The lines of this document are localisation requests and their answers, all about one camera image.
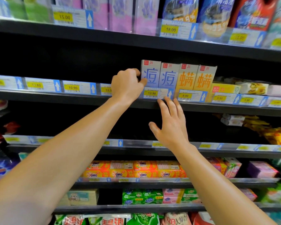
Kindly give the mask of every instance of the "detergent package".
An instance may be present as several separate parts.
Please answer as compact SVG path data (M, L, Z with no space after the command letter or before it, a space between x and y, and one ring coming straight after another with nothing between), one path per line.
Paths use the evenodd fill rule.
M162 18L195 23L199 0L165 0Z
M198 23L203 23L203 31L210 37L221 37L230 19L234 0L204 0L198 15Z

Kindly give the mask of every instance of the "left hand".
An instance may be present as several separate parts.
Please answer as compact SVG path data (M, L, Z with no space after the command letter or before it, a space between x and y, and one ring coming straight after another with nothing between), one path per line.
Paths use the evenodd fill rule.
M112 97L119 98L130 105L139 97L147 84L146 78L138 82L137 76L140 74L138 69L126 69L113 76L111 82Z

